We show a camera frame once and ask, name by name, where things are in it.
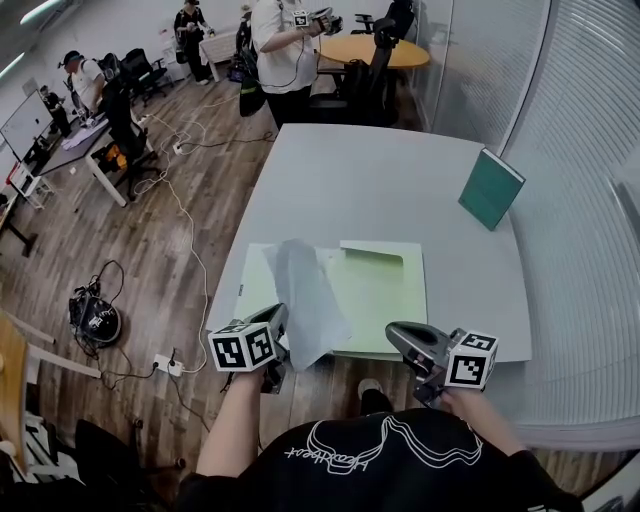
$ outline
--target white line graphic on shirt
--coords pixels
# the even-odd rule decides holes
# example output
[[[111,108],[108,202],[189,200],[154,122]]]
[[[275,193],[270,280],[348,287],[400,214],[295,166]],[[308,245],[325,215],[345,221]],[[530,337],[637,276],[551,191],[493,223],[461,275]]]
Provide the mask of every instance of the white line graphic on shirt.
[[[291,457],[298,457],[302,459],[312,459],[314,464],[326,463],[327,472],[332,475],[349,475],[358,468],[361,468],[362,471],[366,471],[369,463],[375,460],[382,453],[382,449],[384,448],[384,444],[389,435],[389,430],[400,434],[407,444],[407,447],[413,452],[418,460],[433,469],[442,469],[454,462],[462,462],[467,466],[472,466],[478,462],[480,455],[482,454],[483,443],[475,433],[473,434],[476,441],[476,448],[474,450],[452,448],[444,453],[439,453],[431,450],[428,446],[425,446],[415,436],[409,425],[402,421],[398,421],[393,416],[387,416],[382,420],[380,425],[380,444],[369,450],[365,450],[358,455],[343,455],[337,453],[331,446],[327,446],[318,440],[316,431],[321,423],[323,422],[317,422],[311,429],[311,432],[309,432],[306,448],[296,450],[292,447],[284,454],[288,459]]]

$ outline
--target power outlet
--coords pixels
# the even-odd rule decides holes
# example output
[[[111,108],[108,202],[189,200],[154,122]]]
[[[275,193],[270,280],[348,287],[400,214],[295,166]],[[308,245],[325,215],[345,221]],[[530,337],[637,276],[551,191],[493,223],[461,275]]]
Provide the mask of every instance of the power outlet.
[[[182,372],[184,371],[184,365],[174,359],[174,364],[173,366],[171,366],[169,364],[169,361],[171,361],[170,358],[161,356],[160,354],[156,354],[156,358],[153,360],[154,363],[158,363],[158,370],[162,370],[165,373],[170,373],[174,377],[180,377],[182,375]]]

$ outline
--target ceiling light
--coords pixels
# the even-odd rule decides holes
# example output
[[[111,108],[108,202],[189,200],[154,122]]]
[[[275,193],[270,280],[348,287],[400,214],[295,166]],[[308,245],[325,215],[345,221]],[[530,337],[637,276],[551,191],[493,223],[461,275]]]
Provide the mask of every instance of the ceiling light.
[[[36,7],[35,9],[33,9],[32,11],[29,11],[27,14],[25,14],[22,19],[20,20],[20,25],[24,25],[25,23],[27,23],[28,21],[32,20],[33,18],[35,18],[38,14],[40,14],[43,11],[46,11],[49,7],[51,7],[52,5],[57,4],[58,2],[60,2],[61,0],[47,0],[46,2],[44,2],[43,4],[40,4],[38,7]]]
[[[20,62],[22,57],[24,57],[24,53],[21,53],[20,55],[18,55],[11,64],[9,64],[6,68],[0,71],[0,78],[6,75],[13,66],[15,66],[18,62]]]

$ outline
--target floor plank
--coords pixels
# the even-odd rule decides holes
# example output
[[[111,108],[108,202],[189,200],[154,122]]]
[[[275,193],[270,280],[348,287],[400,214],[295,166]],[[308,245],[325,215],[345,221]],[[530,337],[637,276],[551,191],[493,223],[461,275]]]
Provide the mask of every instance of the floor plank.
[[[330,88],[330,80],[322,77],[316,89]],[[238,93],[239,86],[227,81],[207,87],[185,82],[166,99],[153,100],[144,113],[158,116],[197,141],[249,140],[275,132],[266,107],[249,119],[239,116],[237,100],[207,107]],[[419,129],[406,87],[400,87],[398,102],[398,127]],[[207,129],[206,137],[203,139],[200,126],[185,121],[200,123]],[[171,130],[154,119],[146,126],[154,147],[159,149],[164,142],[171,151],[175,142]],[[157,353],[168,356],[174,349],[188,369],[197,367],[202,360],[197,339],[205,297],[211,299],[215,293],[270,148],[268,142],[229,144],[170,157],[167,177],[195,221],[194,246],[208,271],[206,294],[202,270],[189,251],[189,220],[180,212],[168,185],[159,183],[134,204],[120,208],[86,166],[78,163],[74,175],[61,169],[48,176],[57,193],[44,212],[35,213],[26,205],[18,209],[15,222],[19,229],[39,235],[31,258],[22,258],[20,243],[10,233],[0,238],[2,307],[59,340],[54,347],[57,354],[95,366],[69,329],[68,299],[75,287],[86,284],[107,260],[115,258],[126,273],[124,289],[115,302],[124,317],[119,346],[131,359],[134,371],[148,374]],[[166,166],[166,157],[159,163]],[[104,296],[112,297],[120,284],[116,270],[109,268],[102,282]],[[42,346],[37,340],[30,341]],[[115,349],[102,351],[100,365],[118,373],[128,371],[126,360]],[[306,421],[357,414],[356,388],[364,377],[378,378],[396,409],[417,405],[405,366],[326,357],[302,374],[289,371],[282,393],[262,398],[263,445]],[[166,374],[128,379],[114,391],[46,364],[40,379],[46,383],[40,389],[41,413],[66,440],[72,441],[77,420],[87,419],[126,441],[131,422],[140,418],[145,423],[140,442],[145,464],[166,465],[184,457],[188,469],[195,467],[206,430],[194,414],[180,406]],[[222,402],[224,381],[225,376],[210,364],[178,383],[182,399],[202,413],[208,425]],[[538,456],[558,482],[576,492],[615,468],[622,457],[542,452]],[[178,475],[169,475],[159,481],[159,489],[171,498],[177,482]]]

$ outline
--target whiteboard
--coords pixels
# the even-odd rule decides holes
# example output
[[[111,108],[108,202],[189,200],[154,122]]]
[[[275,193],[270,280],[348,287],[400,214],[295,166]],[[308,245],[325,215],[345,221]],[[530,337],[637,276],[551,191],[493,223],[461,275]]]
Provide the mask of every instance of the whiteboard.
[[[0,133],[16,156],[22,160],[33,146],[34,139],[42,135],[52,121],[53,118],[40,95],[34,92],[13,113],[0,129]]]

